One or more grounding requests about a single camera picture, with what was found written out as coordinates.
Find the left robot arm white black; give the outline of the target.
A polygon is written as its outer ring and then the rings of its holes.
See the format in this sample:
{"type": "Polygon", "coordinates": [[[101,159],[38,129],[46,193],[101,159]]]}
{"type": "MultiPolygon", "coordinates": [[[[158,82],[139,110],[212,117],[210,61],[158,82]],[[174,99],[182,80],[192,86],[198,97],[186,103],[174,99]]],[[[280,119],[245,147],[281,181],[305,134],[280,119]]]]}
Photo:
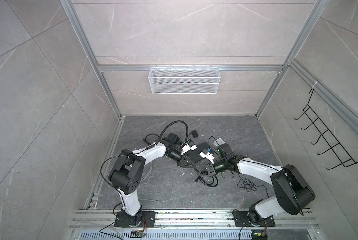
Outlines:
{"type": "Polygon", "coordinates": [[[185,121],[177,120],[168,124],[157,136],[157,139],[148,143],[147,147],[139,150],[122,150],[120,155],[111,157],[116,159],[106,180],[119,193],[122,209],[121,217],[131,226],[136,227],[142,220],[142,205],[139,202],[137,188],[141,183],[145,165],[155,159],[168,157],[176,161],[181,168],[196,168],[196,164],[187,153],[194,151],[197,146],[189,138],[190,131],[185,121]],[[186,128],[185,140],[170,133],[166,138],[163,134],[174,124],[183,124],[186,128]]]}

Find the black power adapter with cord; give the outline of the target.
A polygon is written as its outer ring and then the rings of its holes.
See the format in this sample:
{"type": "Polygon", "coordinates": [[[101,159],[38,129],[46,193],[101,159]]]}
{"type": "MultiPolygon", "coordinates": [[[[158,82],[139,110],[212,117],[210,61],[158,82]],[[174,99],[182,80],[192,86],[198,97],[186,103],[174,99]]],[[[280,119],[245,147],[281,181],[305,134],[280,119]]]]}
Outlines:
{"type": "Polygon", "coordinates": [[[189,133],[188,141],[192,140],[193,138],[198,138],[198,137],[199,137],[198,132],[196,130],[193,130],[189,133]]]}

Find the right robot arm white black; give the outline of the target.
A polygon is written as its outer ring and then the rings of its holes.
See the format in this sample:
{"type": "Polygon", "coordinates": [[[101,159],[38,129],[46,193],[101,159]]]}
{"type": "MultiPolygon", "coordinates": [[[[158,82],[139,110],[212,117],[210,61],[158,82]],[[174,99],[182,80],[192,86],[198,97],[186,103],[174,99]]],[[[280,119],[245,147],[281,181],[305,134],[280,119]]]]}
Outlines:
{"type": "Polygon", "coordinates": [[[248,211],[249,224],[258,226],[274,215],[288,213],[298,215],[309,205],[316,194],[302,174],[293,165],[273,166],[254,161],[249,157],[236,155],[231,147],[219,138],[213,142],[212,149],[208,143],[202,143],[193,150],[197,159],[209,162],[199,174],[211,174],[212,177],[226,170],[237,174],[248,175],[273,186],[275,195],[259,200],[250,206],[248,211]]]}

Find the dark grey network switch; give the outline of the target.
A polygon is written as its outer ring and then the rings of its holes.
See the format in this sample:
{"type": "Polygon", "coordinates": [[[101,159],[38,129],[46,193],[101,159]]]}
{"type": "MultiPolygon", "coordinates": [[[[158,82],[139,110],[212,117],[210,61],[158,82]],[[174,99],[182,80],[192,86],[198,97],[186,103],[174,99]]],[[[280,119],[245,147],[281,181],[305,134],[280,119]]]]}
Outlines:
{"type": "Polygon", "coordinates": [[[188,151],[187,153],[185,153],[184,155],[189,157],[194,163],[197,163],[202,159],[202,157],[199,155],[200,152],[202,152],[203,150],[207,150],[210,152],[209,150],[209,144],[207,142],[203,142],[199,145],[197,145],[197,148],[193,151],[188,151]]]}

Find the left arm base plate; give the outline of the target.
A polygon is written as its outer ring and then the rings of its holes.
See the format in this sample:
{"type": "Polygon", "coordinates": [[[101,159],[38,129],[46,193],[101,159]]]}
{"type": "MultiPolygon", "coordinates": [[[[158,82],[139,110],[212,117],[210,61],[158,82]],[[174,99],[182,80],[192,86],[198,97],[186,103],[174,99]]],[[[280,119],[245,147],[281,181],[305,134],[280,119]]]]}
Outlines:
{"type": "Polygon", "coordinates": [[[153,211],[139,211],[135,216],[128,215],[124,211],[116,213],[115,227],[147,227],[153,228],[155,223],[156,212],[153,211]]]}

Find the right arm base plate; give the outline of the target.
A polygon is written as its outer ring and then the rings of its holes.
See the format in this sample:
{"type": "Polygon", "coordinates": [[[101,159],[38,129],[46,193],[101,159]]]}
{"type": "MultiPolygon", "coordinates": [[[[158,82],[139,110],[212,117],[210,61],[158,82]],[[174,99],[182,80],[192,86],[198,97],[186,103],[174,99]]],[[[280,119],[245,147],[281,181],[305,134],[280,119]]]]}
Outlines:
{"type": "Polygon", "coordinates": [[[275,221],[272,216],[262,218],[255,211],[232,210],[233,219],[236,227],[275,227],[275,221]]]}

